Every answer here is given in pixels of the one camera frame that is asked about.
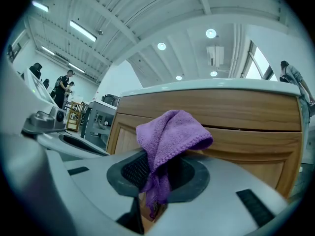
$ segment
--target wooden cabinet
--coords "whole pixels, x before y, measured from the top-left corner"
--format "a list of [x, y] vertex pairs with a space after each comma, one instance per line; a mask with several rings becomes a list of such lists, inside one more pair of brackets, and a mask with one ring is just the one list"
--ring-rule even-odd
[[[222, 99], [219, 100], [213, 91], [217, 91]], [[140, 147], [135, 131], [138, 125], [150, 122], [167, 110], [183, 109], [214, 138], [213, 144], [199, 153], [240, 165], [287, 198], [298, 174], [302, 154], [297, 99], [254, 91], [241, 94], [241, 90], [184, 92], [123, 97], [107, 151], [123, 153]]]

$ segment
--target recessed light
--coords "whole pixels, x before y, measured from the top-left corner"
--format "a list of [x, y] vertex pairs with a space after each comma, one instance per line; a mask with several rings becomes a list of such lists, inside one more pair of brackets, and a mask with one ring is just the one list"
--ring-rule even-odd
[[214, 37], [217, 36], [217, 32], [216, 32], [214, 29], [208, 29], [208, 30], [206, 31], [206, 36], [207, 36], [208, 38], [214, 38]]
[[215, 77], [215, 76], [218, 75], [218, 73], [217, 73], [216, 71], [212, 71], [212, 72], [210, 73], [210, 75], [211, 75], [212, 77]]
[[46, 52], [50, 53], [51, 55], [53, 55], [53, 56], [55, 55], [52, 51], [48, 50], [47, 48], [45, 48], [43, 46], [41, 48], [43, 48]]
[[92, 40], [93, 42], [96, 41], [96, 37], [91, 34], [90, 32], [88, 32], [86, 29], [84, 29], [82, 26], [78, 25], [76, 22], [74, 21], [70, 21], [70, 26], [75, 28], [76, 30], [78, 30], [79, 32], [81, 32], [83, 35], [85, 35], [86, 37], [88, 37], [90, 40]]
[[164, 43], [158, 43], [157, 47], [159, 50], [164, 51], [166, 49], [166, 45]]
[[72, 66], [73, 68], [79, 70], [80, 72], [85, 73], [83, 70], [81, 70], [80, 68], [76, 67], [75, 65], [73, 65], [71, 63], [69, 63], [69, 65]]
[[48, 7], [47, 7], [47, 6], [45, 6], [45, 5], [43, 5], [43, 4], [39, 3], [39, 2], [36, 2], [36, 1], [32, 1], [32, 4], [33, 4], [35, 7], [40, 8], [40, 9], [42, 9], [43, 11], [48, 12]]

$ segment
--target woman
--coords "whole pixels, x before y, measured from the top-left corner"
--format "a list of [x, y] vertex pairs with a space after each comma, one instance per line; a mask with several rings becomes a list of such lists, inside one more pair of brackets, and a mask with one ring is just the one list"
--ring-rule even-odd
[[[297, 85], [301, 92], [299, 101], [300, 101], [301, 111], [302, 111], [302, 116], [303, 116], [303, 133], [304, 133], [303, 151], [304, 151], [306, 148], [307, 139], [309, 136], [309, 123], [310, 123], [309, 105], [315, 103], [315, 100], [311, 94], [309, 87], [304, 81], [302, 75], [293, 65], [289, 65], [289, 63], [284, 60], [284, 61], [281, 61], [280, 66], [281, 66], [280, 80], [283, 81], [284, 79], [286, 80], [286, 82], [290, 82], [292, 84]], [[309, 94], [310, 99], [308, 99], [305, 91]]]

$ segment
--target purple towel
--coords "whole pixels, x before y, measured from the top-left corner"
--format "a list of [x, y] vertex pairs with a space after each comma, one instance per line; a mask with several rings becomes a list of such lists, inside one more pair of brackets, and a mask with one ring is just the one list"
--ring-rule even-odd
[[171, 186], [167, 161], [187, 149], [205, 149], [212, 144], [212, 136], [191, 114], [184, 110], [170, 110], [146, 124], [137, 126], [137, 141], [148, 154], [151, 173], [142, 192], [146, 191], [146, 206], [154, 218], [154, 204], [166, 202]]

